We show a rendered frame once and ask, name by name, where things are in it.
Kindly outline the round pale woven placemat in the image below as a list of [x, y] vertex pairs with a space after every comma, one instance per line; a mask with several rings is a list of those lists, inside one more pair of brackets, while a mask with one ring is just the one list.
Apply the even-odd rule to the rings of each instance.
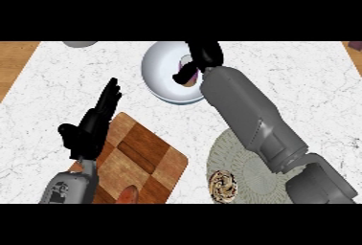
[[230, 129], [215, 138], [207, 162], [207, 180], [210, 187], [210, 177], [217, 170], [233, 174], [238, 195], [227, 204], [291, 204], [285, 183], [303, 169], [295, 167], [285, 174], [273, 173], [260, 157], [245, 149]]

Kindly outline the grey round object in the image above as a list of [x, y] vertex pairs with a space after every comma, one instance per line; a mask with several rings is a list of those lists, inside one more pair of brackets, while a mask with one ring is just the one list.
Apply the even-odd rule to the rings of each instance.
[[91, 46], [97, 41], [62, 41], [71, 48], [84, 48]]

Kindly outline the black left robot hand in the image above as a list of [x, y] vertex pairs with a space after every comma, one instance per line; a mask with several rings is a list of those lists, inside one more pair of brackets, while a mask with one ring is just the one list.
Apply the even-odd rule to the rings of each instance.
[[71, 150], [72, 160], [94, 160], [99, 157], [119, 98], [116, 79], [111, 78], [97, 103], [87, 110], [80, 125], [63, 123], [57, 126], [57, 133], [63, 146]]

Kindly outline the checkered wooden cutting board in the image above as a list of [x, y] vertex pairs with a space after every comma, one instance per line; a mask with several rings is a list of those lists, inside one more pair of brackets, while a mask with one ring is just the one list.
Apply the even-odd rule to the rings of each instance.
[[119, 113], [96, 159], [99, 184], [93, 203], [114, 203], [124, 189], [134, 185], [140, 204], [164, 204], [186, 165], [184, 155], [125, 113]]

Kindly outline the white bowl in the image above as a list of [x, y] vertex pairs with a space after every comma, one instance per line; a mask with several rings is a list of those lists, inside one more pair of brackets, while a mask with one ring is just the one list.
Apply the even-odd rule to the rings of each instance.
[[190, 104], [204, 96], [199, 86], [202, 73], [196, 72], [198, 79], [192, 87], [184, 87], [173, 80], [173, 75], [180, 71], [180, 59], [190, 55], [183, 41], [156, 41], [148, 48], [142, 60], [142, 77], [152, 94], [171, 104]]

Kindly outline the brown swirled round pastry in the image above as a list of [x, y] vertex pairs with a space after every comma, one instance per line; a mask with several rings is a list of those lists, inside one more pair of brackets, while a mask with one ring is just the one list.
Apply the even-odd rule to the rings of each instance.
[[210, 177], [210, 195], [217, 203], [227, 204], [238, 195], [238, 184], [227, 170], [217, 170]]

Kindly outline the orange vegetable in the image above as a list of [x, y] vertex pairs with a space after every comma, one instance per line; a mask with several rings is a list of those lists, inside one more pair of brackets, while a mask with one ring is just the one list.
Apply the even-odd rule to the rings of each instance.
[[119, 204], [134, 204], [139, 202], [139, 191], [134, 185], [122, 190], [115, 201]]

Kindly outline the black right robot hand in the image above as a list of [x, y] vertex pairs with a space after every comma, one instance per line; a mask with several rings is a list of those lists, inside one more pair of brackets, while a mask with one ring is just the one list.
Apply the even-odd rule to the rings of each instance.
[[211, 40], [186, 41], [192, 60], [182, 66], [180, 71], [173, 75], [177, 84], [186, 84], [196, 71], [205, 72], [208, 68], [223, 64], [223, 52], [218, 43]]

